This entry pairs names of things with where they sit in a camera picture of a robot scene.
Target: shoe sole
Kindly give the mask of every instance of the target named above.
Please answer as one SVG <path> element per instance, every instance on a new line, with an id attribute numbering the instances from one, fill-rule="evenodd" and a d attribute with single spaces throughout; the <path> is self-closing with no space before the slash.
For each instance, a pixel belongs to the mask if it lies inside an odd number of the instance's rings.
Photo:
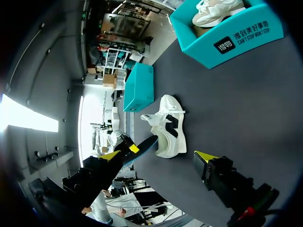
<path id="1" fill-rule="evenodd" d="M 240 13 L 240 12 L 242 12 L 245 9 L 246 9 L 245 7 L 242 7 L 240 9 L 235 9 L 235 10 L 229 11 L 229 12 L 225 13 L 224 15 L 222 15 L 220 18 L 216 19 L 213 22 L 210 22 L 210 23 L 204 24 L 204 25 L 196 25 L 196 26 L 197 27 L 215 27 L 218 24 L 220 24 L 223 21 L 224 18 L 226 18 L 228 16 L 233 16 L 233 15 L 235 15 L 237 13 Z"/>

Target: white sneaker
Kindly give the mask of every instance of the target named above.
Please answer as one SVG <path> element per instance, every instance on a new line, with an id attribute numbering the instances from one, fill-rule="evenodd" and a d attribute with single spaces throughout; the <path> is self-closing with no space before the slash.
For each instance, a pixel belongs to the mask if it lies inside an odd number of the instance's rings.
<path id="1" fill-rule="evenodd" d="M 242 0 L 202 0 L 197 6 L 199 11 L 193 18 L 198 27 L 214 27 L 227 16 L 245 10 Z"/>
<path id="2" fill-rule="evenodd" d="M 178 153 L 186 153 L 186 141 L 182 130 L 184 113 L 173 96 L 164 95 L 156 114 L 141 116 L 142 120 L 148 121 L 152 126 L 151 132 L 158 136 L 157 156 L 171 158 Z"/>

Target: teal shoebox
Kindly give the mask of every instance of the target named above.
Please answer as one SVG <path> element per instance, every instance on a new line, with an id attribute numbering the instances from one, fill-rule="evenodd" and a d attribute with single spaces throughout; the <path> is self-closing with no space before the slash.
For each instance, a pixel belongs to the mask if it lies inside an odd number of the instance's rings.
<path id="1" fill-rule="evenodd" d="M 153 67 L 136 63 L 125 84 L 125 112 L 139 112 L 154 102 Z"/>
<path id="2" fill-rule="evenodd" d="M 171 16 L 182 52 L 211 69 L 253 48 L 284 37 L 278 16 L 262 0 L 196 37 L 192 18 L 200 0 L 186 0 Z"/>

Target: desk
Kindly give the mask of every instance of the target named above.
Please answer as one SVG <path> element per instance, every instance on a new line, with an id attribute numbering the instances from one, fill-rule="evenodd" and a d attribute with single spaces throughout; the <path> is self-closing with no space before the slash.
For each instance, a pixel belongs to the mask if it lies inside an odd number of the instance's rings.
<path id="1" fill-rule="evenodd" d="M 150 136 L 141 114 L 159 110 L 164 94 L 175 95 L 187 112 L 187 153 L 163 159 L 146 152 L 134 169 L 161 196 L 186 214 L 214 227 L 233 214 L 194 170 L 200 150 L 227 156 L 254 186 L 280 191 L 280 209 L 296 187 L 303 163 L 303 64 L 289 36 L 212 70 L 183 54 L 175 41 L 154 64 L 155 102 L 135 113 L 135 143 Z"/>
<path id="2" fill-rule="evenodd" d="M 112 108 L 112 127 L 113 131 L 119 130 L 120 118 L 118 114 L 118 107 Z"/>

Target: chinese characters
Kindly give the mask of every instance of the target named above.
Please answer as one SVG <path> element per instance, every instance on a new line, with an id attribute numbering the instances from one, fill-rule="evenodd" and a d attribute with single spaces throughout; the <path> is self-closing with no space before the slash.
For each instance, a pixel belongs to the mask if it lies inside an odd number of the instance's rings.
<path id="1" fill-rule="evenodd" d="M 222 40 L 214 44 L 215 48 L 221 53 L 225 54 L 236 48 L 235 44 L 232 42 L 229 36 L 223 38 Z"/>
<path id="2" fill-rule="evenodd" d="M 269 32 L 269 25 L 267 21 L 256 23 L 239 32 L 236 32 L 233 37 L 238 41 L 238 44 L 245 43 L 255 37 L 261 36 Z"/>

